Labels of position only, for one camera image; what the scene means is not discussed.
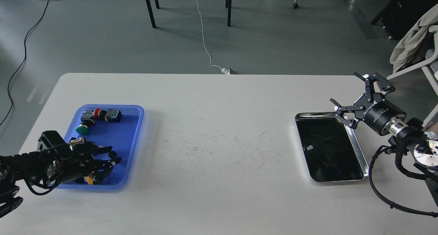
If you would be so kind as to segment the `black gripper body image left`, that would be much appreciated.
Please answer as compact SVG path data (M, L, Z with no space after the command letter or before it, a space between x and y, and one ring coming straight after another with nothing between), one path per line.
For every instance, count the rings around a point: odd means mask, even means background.
M68 146L67 152L70 154L68 159L53 160L48 166L48 184L75 182L77 178L91 172L91 166L96 159L82 156L82 144Z

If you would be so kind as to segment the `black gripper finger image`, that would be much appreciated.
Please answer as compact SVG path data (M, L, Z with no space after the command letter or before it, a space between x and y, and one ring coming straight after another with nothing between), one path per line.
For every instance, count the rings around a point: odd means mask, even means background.
M102 155L110 153L112 151L112 146L99 146L94 142L85 142L82 144L82 156L83 157L95 157L97 155Z
M116 157L110 160L94 160L94 163L91 166L91 172L87 174L87 176L94 175L98 179L98 184L107 178L114 166L121 162L121 157Z

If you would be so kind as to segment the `black Robotiq gripper body right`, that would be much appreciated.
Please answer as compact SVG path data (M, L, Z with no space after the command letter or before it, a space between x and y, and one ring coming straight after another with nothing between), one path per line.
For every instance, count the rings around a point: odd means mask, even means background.
M368 96L363 94L355 101L355 106L363 107L363 110L355 111L355 117L380 136L389 134L389 121L394 118L403 121L406 117L406 113L389 102L382 93L373 93L370 102Z

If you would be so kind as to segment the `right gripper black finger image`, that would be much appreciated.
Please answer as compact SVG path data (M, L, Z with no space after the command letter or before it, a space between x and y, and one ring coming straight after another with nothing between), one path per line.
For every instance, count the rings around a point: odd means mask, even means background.
M379 73L360 75L359 73L355 72L354 76L362 80L365 84L365 92L360 97L360 99L363 98L366 103L371 104L372 102L376 101L375 98L377 98L377 95L384 96L382 93L375 92L375 83L377 83L377 87L379 88L379 90L384 92L385 94L395 91L393 85Z
M346 127L356 129L359 121L365 121L366 100L358 99L353 105L349 106L342 106L334 99L330 99L330 102L335 105L334 117Z

